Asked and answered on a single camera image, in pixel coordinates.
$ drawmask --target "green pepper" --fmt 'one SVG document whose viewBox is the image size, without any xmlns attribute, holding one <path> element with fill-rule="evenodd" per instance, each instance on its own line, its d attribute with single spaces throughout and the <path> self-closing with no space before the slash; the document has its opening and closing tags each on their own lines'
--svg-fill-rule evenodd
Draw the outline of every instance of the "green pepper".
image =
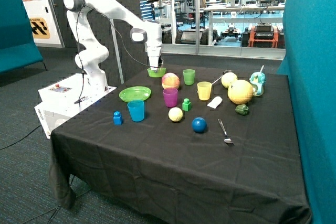
<svg viewBox="0 0 336 224">
<path fill-rule="evenodd" d="M 248 114 L 248 106 L 245 104 L 238 105 L 235 111 L 240 115 L 247 115 Z"/>
</svg>

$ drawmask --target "yellow cup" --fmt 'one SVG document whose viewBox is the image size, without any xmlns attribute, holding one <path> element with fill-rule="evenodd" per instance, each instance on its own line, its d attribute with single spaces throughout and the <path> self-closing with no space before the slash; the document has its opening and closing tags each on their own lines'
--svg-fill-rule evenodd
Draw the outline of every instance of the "yellow cup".
<svg viewBox="0 0 336 224">
<path fill-rule="evenodd" d="M 202 101 L 210 99 L 212 84 L 207 81 L 201 81 L 197 84 L 198 98 Z"/>
</svg>

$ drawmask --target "gray carpet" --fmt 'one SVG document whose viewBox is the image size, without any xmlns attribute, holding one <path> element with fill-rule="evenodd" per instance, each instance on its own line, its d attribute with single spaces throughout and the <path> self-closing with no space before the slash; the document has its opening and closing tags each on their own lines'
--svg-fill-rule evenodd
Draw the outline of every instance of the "gray carpet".
<svg viewBox="0 0 336 224">
<path fill-rule="evenodd" d="M 40 48 L 43 64 L 0 74 L 0 148 L 19 141 L 39 125 L 34 106 L 38 89 L 80 70 L 76 49 Z M 279 61 L 221 57 L 164 56 L 166 64 L 203 66 L 254 72 L 265 65 L 275 73 Z M 19 143 L 0 151 L 0 223 L 47 223 L 58 206 L 48 185 L 49 140 L 41 127 Z M 80 196 L 73 209 L 58 209 L 52 223 L 165 223 L 142 215 L 113 198 L 98 195 L 75 178 L 71 186 Z"/>
</svg>

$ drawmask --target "teal panel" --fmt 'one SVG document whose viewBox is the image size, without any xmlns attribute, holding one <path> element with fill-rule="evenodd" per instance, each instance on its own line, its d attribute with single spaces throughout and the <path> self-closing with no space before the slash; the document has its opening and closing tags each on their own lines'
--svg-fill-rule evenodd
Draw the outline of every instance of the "teal panel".
<svg viewBox="0 0 336 224">
<path fill-rule="evenodd" d="M 34 42 L 0 49 L 0 73 L 43 61 Z"/>
<path fill-rule="evenodd" d="M 332 0 L 286 0 L 286 56 L 313 223 L 336 220 L 336 50 Z"/>
<path fill-rule="evenodd" d="M 33 40 L 32 29 L 22 0 L 0 0 L 0 49 Z"/>
</svg>

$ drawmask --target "cup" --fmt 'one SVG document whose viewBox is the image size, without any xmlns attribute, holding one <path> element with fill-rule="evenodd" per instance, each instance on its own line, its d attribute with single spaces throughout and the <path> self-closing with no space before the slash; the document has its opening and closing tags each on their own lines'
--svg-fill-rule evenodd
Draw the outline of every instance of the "cup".
<svg viewBox="0 0 336 224">
<path fill-rule="evenodd" d="M 198 98 L 202 101 L 210 99 L 212 84 L 207 81 L 201 81 L 197 84 Z"/>
<path fill-rule="evenodd" d="M 168 108 L 175 107 L 177 105 L 177 89 L 167 88 L 163 90 L 164 103 Z"/>
<path fill-rule="evenodd" d="M 134 122 L 140 122 L 145 118 L 145 103 L 141 100 L 134 100 L 127 104 L 131 114 L 131 119 Z"/>
<path fill-rule="evenodd" d="M 183 79 L 184 79 L 184 84 L 186 84 L 186 85 L 194 84 L 195 70 L 194 69 L 183 70 Z"/>
</svg>

